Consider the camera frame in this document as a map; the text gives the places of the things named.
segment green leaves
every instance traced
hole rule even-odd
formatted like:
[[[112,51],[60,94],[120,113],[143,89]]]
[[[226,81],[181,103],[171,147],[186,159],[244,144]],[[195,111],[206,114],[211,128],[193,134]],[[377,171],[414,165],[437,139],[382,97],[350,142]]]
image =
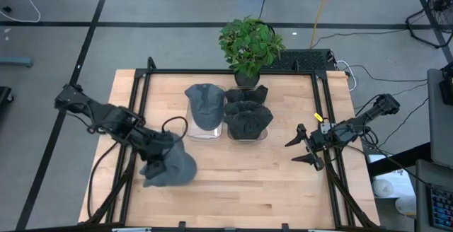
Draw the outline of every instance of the green leaves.
[[[255,76],[263,65],[270,66],[285,49],[280,35],[274,35],[270,26],[258,19],[246,17],[228,23],[219,37],[226,62],[235,72]]]

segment black cloth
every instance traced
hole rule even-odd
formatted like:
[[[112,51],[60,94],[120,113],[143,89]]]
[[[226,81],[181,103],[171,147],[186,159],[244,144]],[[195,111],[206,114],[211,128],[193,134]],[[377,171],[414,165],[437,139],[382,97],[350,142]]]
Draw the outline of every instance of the black cloth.
[[[259,86],[254,91],[244,91],[244,90],[228,90],[225,93],[225,97],[229,103],[237,101],[253,101],[258,104],[263,104],[268,95],[268,89],[265,86]]]
[[[257,139],[273,120],[266,107],[252,101],[239,101],[225,106],[224,121],[234,139]]]

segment black mat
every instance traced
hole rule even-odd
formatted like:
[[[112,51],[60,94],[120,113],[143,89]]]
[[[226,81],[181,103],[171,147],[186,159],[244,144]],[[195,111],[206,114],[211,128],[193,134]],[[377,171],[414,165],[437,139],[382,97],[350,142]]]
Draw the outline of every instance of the black mat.
[[[300,71],[335,70],[334,61],[329,49],[285,50],[280,59],[276,58],[271,66],[263,66],[263,69],[292,70],[297,62]]]

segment yellow cable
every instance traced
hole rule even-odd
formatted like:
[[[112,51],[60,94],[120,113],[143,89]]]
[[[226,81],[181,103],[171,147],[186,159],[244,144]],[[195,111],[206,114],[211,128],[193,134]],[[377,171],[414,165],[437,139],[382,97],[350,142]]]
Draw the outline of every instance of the yellow cable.
[[[325,3],[326,3],[326,0],[323,0],[321,2],[321,5],[319,6],[319,9],[318,9],[318,14],[316,15],[316,20],[314,21],[313,35],[311,36],[310,49],[313,47],[314,38],[316,37],[316,26],[318,25],[319,16],[321,15],[321,12],[323,10]]]

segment potted plant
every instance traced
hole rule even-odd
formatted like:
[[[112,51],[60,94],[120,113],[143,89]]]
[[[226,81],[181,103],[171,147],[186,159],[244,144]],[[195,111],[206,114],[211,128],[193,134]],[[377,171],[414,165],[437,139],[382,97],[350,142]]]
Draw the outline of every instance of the potted plant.
[[[234,79],[238,86],[255,86],[260,80],[261,67],[270,66],[285,49],[282,36],[276,35],[272,27],[258,19],[236,19],[228,23],[221,33],[219,44],[225,51],[229,68],[235,72]]]

